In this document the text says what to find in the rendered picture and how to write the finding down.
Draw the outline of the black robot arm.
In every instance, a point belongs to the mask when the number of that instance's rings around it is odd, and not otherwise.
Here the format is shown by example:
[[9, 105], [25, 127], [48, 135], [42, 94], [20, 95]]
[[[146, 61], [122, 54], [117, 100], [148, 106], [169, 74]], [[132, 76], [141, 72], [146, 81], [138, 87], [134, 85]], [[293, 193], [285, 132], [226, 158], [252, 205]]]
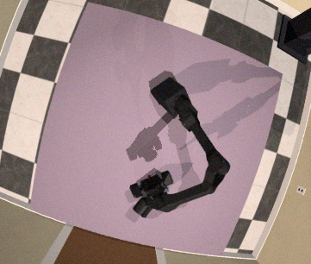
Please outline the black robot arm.
[[207, 135], [203, 133], [204, 131], [202, 128], [199, 128], [198, 111], [187, 99], [186, 97], [176, 96], [171, 108], [179, 114], [178, 120], [189, 132], [193, 132], [206, 153], [208, 167], [204, 180], [199, 185], [174, 194], [167, 194], [167, 192], [164, 192], [165, 188], [160, 184], [149, 185], [146, 188], [147, 198], [140, 198], [134, 206], [134, 211], [142, 217], [147, 217], [152, 209], [170, 212], [175, 210], [180, 204], [214, 193], [217, 186], [230, 170], [229, 162], [213, 148], [212, 142]]

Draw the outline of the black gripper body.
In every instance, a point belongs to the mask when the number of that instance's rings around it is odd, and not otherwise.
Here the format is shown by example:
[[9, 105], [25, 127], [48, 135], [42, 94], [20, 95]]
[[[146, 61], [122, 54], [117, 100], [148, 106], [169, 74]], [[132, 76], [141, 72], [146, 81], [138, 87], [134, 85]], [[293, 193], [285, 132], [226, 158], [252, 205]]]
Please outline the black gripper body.
[[155, 177], [153, 179], [149, 179], [148, 181], [145, 181], [144, 182], [145, 184], [143, 184], [143, 185], [141, 184], [140, 188], [139, 188], [137, 183], [129, 186], [130, 191], [133, 194], [134, 198], [139, 198], [139, 197], [143, 196], [141, 191], [144, 190], [144, 192], [146, 193], [146, 188], [149, 185], [157, 185], [157, 184], [163, 185], [163, 182], [165, 183], [165, 186], [173, 184], [173, 180], [172, 180], [172, 177], [171, 177], [171, 174], [169, 171], [162, 172], [161, 176], [162, 176], [162, 179], [159, 179], [159, 177]]

